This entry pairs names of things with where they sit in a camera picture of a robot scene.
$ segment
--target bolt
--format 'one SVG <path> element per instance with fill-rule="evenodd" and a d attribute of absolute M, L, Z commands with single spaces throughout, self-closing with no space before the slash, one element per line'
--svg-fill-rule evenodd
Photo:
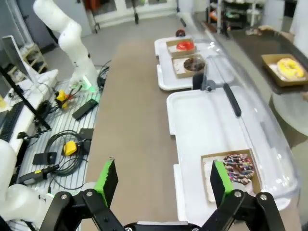
<path fill-rule="evenodd" d="M 236 191 L 236 192 L 234 193 L 234 196 L 236 196 L 236 197 L 241 197 L 242 194 L 241 194 L 239 191 Z"/>
<path fill-rule="evenodd" d="M 260 195 L 260 199 L 263 200 L 263 201 L 266 201 L 268 198 L 266 195 L 262 194 Z"/>

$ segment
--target donut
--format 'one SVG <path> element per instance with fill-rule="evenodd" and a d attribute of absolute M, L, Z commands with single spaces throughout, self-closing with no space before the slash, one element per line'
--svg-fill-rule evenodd
<path fill-rule="evenodd" d="M 278 71 L 288 80 L 298 80 L 304 77 L 304 70 L 300 64 L 293 59 L 280 59 L 277 63 Z"/>
<path fill-rule="evenodd" d="M 201 58 L 189 58 L 184 62 L 184 68 L 188 71 L 201 71 L 205 67 L 205 62 Z"/>
<path fill-rule="evenodd" d="M 175 37 L 184 37 L 185 36 L 185 30 L 179 29 L 175 33 Z"/>
<path fill-rule="evenodd" d="M 190 51 L 194 49 L 194 44 L 192 42 L 180 42 L 177 45 L 179 51 Z"/>
<path fill-rule="evenodd" d="M 223 160 L 229 178 L 233 182 L 247 185 L 255 173 L 254 165 L 244 154 L 229 154 Z"/>

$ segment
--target yellow connector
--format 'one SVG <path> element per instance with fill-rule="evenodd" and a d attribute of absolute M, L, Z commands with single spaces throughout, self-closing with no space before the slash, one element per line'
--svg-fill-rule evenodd
<path fill-rule="evenodd" d="M 77 151 L 77 145 L 74 141 L 67 142 L 63 147 L 64 155 L 69 156 Z"/>
<path fill-rule="evenodd" d="M 64 90 L 59 90 L 59 95 L 57 97 L 57 100 L 63 102 L 66 99 L 67 99 L 67 95 L 64 92 Z M 67 107 L 67 102 L 62 105 L 62 108 L 66 108 L 66 107 Z"/>

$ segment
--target robotic arm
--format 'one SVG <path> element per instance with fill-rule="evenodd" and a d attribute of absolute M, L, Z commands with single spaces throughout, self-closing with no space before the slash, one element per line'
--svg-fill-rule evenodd
<path fill-rule="evenodd" d="M 86 47 L 82 44 L 81 26 L 69 18 L 53 0 L 36 0 L 33 5 L 37 16 L 52 30 L 61 33 L 59 46 L 66 52 L 75 69 L 70 88 L 97 88 L 97 71 Z M 0 216 L 4 221 L 21 219 L 40 227 L 52 202 L 52 197 L 27 186 L 15 184 L 9 187 L 16 164 L 16 153 L 9 143 L 0 140 Z"/>
<path fill-rule="evenodd" d="M 40 231 L 75 231 L 82 219 L 92 218 L 99 231 L 227 231 L 234 220 L 246 222 L 250 231 L 285 231 L 282 219 L 270 193 L 255 197 L 233 190 L 229 175 L 220 161 L 214 161 L 211 171 L 217 210 L 201 226 L 188 222 L 137 222 L 122 226 L 110 210 L 118 177 L 114 160 L 104 169 L 94 189 L 76 196 L 59 192 L 46 214 Z"/>
<path fill-rule="evenodd" d="M 0 167 L 0 216 L 4 221 L 21 219 L 40 227 L 53 198 L 21 184 L 9 187 L 16 152 L 4 140 L 0 140 L 0 147 L 1 162 L 5 163 Z"/>
<path fill-rule="evenodd" d="M 61 33 L 59 46 L 69 56 L 75 67 L 70 79 L 70 87 L 76 87 L 84 82 L 85 88 L 90 86 L 96 88 L 98 73 L 89 58 L 87 48 L 81 42 L 81 26 L 68 17 L 53 0 L 36 0 L 33 9 L 50 29 Z"/>

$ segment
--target brown table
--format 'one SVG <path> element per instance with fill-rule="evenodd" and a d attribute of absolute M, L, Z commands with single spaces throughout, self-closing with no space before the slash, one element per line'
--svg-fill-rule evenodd
<path fill-rule="evenodd" d="M 154 41 L 119 46 L 96 118 L 86 182 L 96 181 L 109 157 L 115 158 L 119 183 L 111 209 L 123 225 L 178 220 L 173 173 L 178 156 L 166 106 L 171 92 L 160 90 L 156 63 Z M 301 230 L 294 203 L 282 214 L 286 230 Z M 84 221 L 82 229 L 96 227 Z"/>

